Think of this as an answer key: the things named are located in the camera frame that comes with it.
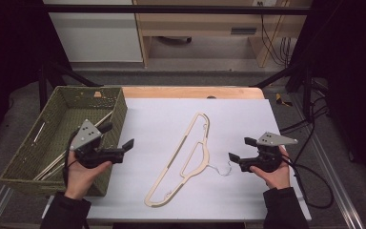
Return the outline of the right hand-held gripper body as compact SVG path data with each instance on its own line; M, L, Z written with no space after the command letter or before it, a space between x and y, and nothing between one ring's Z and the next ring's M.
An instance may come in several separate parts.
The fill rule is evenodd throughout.
M297 144L294 138L266 132L257 139L257 157L241 158L238 164L242 172L251 172L250 167L255 166L264 172L271 173L281 164L282 154L279 147L283 145Z

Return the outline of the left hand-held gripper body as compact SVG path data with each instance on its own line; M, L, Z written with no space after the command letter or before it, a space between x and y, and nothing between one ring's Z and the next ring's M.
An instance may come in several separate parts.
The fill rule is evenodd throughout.
M103 162L122 163L125 152L121 148L100 148L104 134L100 134L86 119L71 139L70 150L75 152L77 161L85 168L92 169Z

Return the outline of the green woven basket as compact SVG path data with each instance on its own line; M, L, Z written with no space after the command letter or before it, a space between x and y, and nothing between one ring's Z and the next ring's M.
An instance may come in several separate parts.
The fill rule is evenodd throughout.
M0 181L25 195L51 196L63 191L64 159L43 180L34 178L66 150L71 134L86 119L95 124L112 112L103 122L111 122L112 130L104 134L100 146L116 148L127 110L123 91L117 87L56 87Z

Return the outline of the beige clothes hanger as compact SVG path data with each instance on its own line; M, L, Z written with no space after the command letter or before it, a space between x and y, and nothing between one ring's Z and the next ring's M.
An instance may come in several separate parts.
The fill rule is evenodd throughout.
M99 121L97 121L94 126L99 127L104 121L106 121L110 116L112 115L112 112L109 112L106 114L103 118L101 118ZM64 151L61 153L53 162L51 162L42 172L40 172L34 180L43 180L47 175L51 174L57 167L58 164L64 159L65 153L67 151Z
M223 173L211 164L212 154L208 146L210 129L211 121L205 113L193 115L144 197L146 206L160 208L180 199L191 181L208 168L214 169L220 176L231 172L230 167Z

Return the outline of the person's right hand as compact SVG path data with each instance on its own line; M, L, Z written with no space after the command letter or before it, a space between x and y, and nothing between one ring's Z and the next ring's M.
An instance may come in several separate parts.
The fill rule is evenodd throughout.
M283 155L283 158L281 159L280 166L275 171L267 173L255 166L250 167L250 170L258 177L262 178L270 189L277 190L286 189L291 186L290 169L288 163L285 162L285 159L289 154L282 146L279 147L279 150Z

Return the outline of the person's left hand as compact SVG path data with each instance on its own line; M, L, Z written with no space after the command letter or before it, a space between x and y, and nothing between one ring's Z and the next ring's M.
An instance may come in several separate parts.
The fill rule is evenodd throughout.
M68 156L68 185L65 191L67 198L81 200L89 191L95 179L112 166L109 161L103 162L95 168L88 169L76 159L74 151Z

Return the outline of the white paper sheet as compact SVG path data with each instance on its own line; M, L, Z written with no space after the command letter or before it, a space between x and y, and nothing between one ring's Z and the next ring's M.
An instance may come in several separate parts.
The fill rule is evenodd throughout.
M245 137L260 138L278 131L266 99L148 99L130 98L120 140L134 139L123 163L112 168L107 194L91 198L89 219L99 221L251 221L264 219L265 182L230 162L229 153L254 157L256 148ZM151 208L144 197L195 113L211 121L211 164L170 204Z

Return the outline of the yellow and black tool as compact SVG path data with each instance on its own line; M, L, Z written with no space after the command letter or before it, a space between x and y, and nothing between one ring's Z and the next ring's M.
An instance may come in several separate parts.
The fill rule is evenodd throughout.
M286 107L293 107L293 103L284 101L281 97L281 94L275 94L275 102L278 105L283 105Z

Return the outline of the black metal stand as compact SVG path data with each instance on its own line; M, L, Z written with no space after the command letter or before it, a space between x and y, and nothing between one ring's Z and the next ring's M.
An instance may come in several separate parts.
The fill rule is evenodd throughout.
M312 68L308 63L294 63L273 76L252 85L252 88L264 89L285 76L289 76L289 80L285 85L285 90L288 93L295 93L300 87L303 87L302 114L308 122L311 122L313 119L311 102L313 78Z
M37 73L38 87L39 87L39 102L40 110L43 110L49 100L48 96L48 84L51 84L53 88L57 86L66 86L63 76L69 76L87 87L100 87L100 84L94 83L82 75L74 72L70 68L66 68L55 62L45 62L42 64L40 70Z

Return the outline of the white cabinet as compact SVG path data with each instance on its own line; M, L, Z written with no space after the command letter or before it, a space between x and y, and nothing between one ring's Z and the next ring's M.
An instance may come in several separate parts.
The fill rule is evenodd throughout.
M50 12L50 18L70 62L142 61L133 13Z

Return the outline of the black curtain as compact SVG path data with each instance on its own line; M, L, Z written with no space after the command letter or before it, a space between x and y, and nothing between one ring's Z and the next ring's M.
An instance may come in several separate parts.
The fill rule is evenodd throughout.
M37 80L48 63L70 65L43 0L0 0L0 124L10 94Z
M293 60L308 51L329 84L328 104L349 150L366 166L366 0L312 0Z

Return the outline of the light wooden desk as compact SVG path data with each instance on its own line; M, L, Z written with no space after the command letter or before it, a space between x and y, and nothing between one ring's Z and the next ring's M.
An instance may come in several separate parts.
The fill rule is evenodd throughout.
M137 5L229 6L309 8L313 0L132 0ZM138 13L135 18L144 39L156 36L245 36L249 39L259 67L266 66L278 49L273 46L281 37L296 40L304 15L246 14L170 14Z

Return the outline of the black horizontal frame bar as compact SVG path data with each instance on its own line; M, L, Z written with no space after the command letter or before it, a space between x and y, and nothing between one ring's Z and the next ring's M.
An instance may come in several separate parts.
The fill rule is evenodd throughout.
M59 5L43 6L47 12L74 13L183 13L183 14L266 14L308 15L310 8L227 7L227 6L163 6L163 5Z

